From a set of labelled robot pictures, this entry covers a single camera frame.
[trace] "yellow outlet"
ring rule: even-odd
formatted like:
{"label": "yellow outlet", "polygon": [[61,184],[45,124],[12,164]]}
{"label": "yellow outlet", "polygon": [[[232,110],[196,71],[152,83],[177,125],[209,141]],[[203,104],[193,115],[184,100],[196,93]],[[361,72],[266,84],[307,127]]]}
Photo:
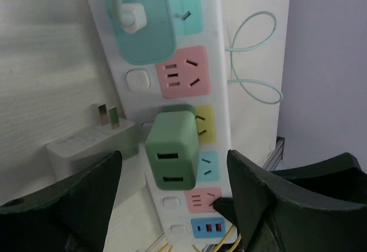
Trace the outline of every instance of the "yellow outlet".
{"label": "yellow outlet", "polygon": [[211,105],[196,106],[196,127],[201,144],[216,142],[213,107]]}

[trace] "power strip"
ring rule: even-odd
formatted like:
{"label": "power strip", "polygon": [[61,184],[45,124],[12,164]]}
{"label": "power strip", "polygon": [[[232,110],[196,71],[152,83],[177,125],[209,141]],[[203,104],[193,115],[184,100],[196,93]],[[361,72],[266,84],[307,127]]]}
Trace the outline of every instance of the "power strip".
{"label": "power strip", "polygon": [[[195,189],[160,190],[144,145],[140,146],[140,158],[166,239],[171,245],[219,243],[231,223],[210,204],[219,196],[232,197],[226,161],[231,133],[220,0],[191,2],[202,12],[190,12],[184,23],[192,29],[195,22],[200,22],[196,17],[202,16],[203,31],[183,36],[171,60],[145,66],[131,65],[121,57],[105,1],[88,1],[129,120],[141,125],[147,135],[164,107],[190,104],[196,108],[201,156]],[[233,243],[236,237],[233,233],[226,243]]]}

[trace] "green cable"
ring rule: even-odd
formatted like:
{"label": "green cable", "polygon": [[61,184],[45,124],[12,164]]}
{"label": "green cable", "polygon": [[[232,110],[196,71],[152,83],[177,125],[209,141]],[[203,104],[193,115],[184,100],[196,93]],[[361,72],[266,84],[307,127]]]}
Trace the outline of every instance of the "green cable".
{"label": "green cable", "polygon": [[[235,46],[235,42],[236,42],[236,39],[237,39],[237,36],[239,35],[241,29],[246,25],[246,23],[252,19],[253,17],[256,17],[258,15],[262,15],[262,14],[265,14],[265,15],[269,15],[273,21],[274,21],[274,28],[273,28],[273,31],[271,32],[271,34],[266,38],[264,39],[262,42],[254,45],[254,46],[250,46],[250,47],[245,47],[245,48],[234,48]],[[270,83],[267,83],[267,82],[264,82],[264,81],[260,81],[260,80],[255,80],[255,79],[242,79],[242,78],[239,78],[238,77],[238,74],[237,74],[237,70],[235,68],[235,62],[233,60],[233,53],[234,52],[248,52],[250,50],[255,50],[261,46],[263,46],[275,33],[276,31],[276,27],[277,27],[277,20],[276,20],[276,17],[274,14],[270,13],[269,11],[259,11],[257,13],[254,13],[252,15],[250,15],[241,25],[240,27],[237,29],[236,31],[236,34],[233,38],[233,41],[232,41],[232,44],[231,44],[231,48],[225,48],[225,50],[227,52],[230,52],[230,55],[231,55],[231,68],[236,76],[236,79],[235,80],[228,80],[228,84],[232,84],[232,83],[239,83],[241,85],[241,87],[245,90],[245,92],[248,93],[248,95],[250,95],[253,99],[257,100],[258,102],[261,102],[261,103],[264,103],[264,104],[268,104],[268,105],[274,105],[274,104],[277,104],[277,103],[280,103],[282,100],[283,100],[283,93],[280,89],[278,89],[276,86],[270,84]],[[278,95],[279,95],[279,99],[277,101],[264,101],[258,97],[256,97],[253,93],[251,93],[244,85],[243,83],[255,83],[255,84],[259,84],[259,85],[262,85],[262,86],[266,86],[266,87],[269,87],[273,90],[275,90]]]}

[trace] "yellow wire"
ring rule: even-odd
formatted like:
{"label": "yellow wire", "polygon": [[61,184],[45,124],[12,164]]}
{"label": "yellow wire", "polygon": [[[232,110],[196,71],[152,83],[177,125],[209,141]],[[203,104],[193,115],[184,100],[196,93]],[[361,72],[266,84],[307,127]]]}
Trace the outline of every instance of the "yellow wire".
{"label": "yellow wire", "polygon": [[223,239],[218,243],[218,245],[211,251],[211,252],[218,252],[219,249],[222,247],[222,245],[225,243],[225,241],[229,238],[229,236],[232,234],[232,232],[235,230],[236,226],[232,225],[226,235],[223,237]]}
{"label": "yellow wire", "polygon": [[159,249],[157,252],[163,252],[170,246],[169,243],[166,243],[161,249]]}
{"label": "yellow wire", "polygon": [[241,241],[241,235],[238,236],[238,238],[236,239],[236,242],[232,245],[231,249],[229,249],[227,252],[233,252],[236,247],[239,245]]}
{"label": "yellow wire", "polygon": [[201,250],[199,248],[197,248],[195,245],[193,245],[193,249],[196,251],[196,252],[201,252]]}

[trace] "green plug adapter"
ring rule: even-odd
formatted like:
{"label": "green plug adapter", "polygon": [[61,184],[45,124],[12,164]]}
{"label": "green plug adapter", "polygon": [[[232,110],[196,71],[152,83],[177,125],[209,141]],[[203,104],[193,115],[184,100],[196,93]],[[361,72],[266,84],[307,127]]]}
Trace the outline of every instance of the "green plug adapter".
{"label": "green plug adapter", "polygon": [[158,188],[175,191],[195,187],[200,145],[193,112],[160,113],[145,149]]}

